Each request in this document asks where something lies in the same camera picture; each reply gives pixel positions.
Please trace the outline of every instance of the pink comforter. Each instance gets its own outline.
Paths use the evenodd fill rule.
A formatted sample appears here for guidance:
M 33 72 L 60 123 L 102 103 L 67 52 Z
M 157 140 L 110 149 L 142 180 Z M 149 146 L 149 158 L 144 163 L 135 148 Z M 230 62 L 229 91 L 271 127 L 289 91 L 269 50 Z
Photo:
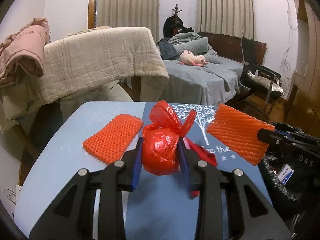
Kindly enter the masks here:
M 0 87 L 17 84 L 20 68 L 29 75 L 43 76 L 43 51 L 48 41 L 46 18 L 34 18 L 9 35 L 0 45 Z

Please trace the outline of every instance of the red plastic-wrapped ball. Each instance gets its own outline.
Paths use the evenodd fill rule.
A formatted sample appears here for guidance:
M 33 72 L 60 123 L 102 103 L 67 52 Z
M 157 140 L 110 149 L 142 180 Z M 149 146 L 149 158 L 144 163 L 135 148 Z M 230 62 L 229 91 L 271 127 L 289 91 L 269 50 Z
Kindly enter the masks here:
M 156 129 L 144 134 L 142 164 L 155 175 L 169 175 L 178 170 L 176 154 L 179 136 L 170 129 Z

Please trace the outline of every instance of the white tree print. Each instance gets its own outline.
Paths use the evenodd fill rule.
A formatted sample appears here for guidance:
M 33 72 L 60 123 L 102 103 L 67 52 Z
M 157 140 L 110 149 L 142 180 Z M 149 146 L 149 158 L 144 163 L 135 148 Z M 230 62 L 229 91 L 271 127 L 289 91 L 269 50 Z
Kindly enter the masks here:
M 214 106 L 202 106 L 202 105 L 172 105 L 172 108 L 176 111 L 179 118 L 186 119 L 189 112 L 194 109 L 197 112 L 195 123 L 200 127 L 205 143 L 209 145 L 208 138 L 205 131 L 205 125 L 214 120 L 215 112 L 217 112 Z

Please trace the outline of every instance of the gray bed sheet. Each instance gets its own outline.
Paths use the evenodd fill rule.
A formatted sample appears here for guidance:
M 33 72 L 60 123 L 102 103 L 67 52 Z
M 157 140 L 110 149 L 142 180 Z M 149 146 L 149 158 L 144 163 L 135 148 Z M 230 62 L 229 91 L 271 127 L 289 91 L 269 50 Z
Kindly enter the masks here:
M 239 84 L 243 64 L 219 57 L 221 64 L 205 67 L 180 65 L 177 60 L 164 60 L 169 82 L 160 100 L 168 103 L 216 105 L 225 103 L 242 92 Z

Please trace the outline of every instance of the orange foam net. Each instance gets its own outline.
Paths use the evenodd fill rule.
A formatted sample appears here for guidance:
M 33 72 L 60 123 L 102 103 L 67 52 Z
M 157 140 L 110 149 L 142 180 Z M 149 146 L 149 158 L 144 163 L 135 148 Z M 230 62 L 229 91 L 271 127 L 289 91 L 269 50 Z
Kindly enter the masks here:
M 261 129 L 274 131 L 275 127 L 224 104 L 218 105 L 213 123 L 207 132 L 238 153 L 247 162 L 257 165 L 265 155 L 268 144 L 257 138 Z
M 84 149 L 106 163 L 119 160 L 143 125 L 140 118 L 117 115 L 99 132 L 85 140 Z

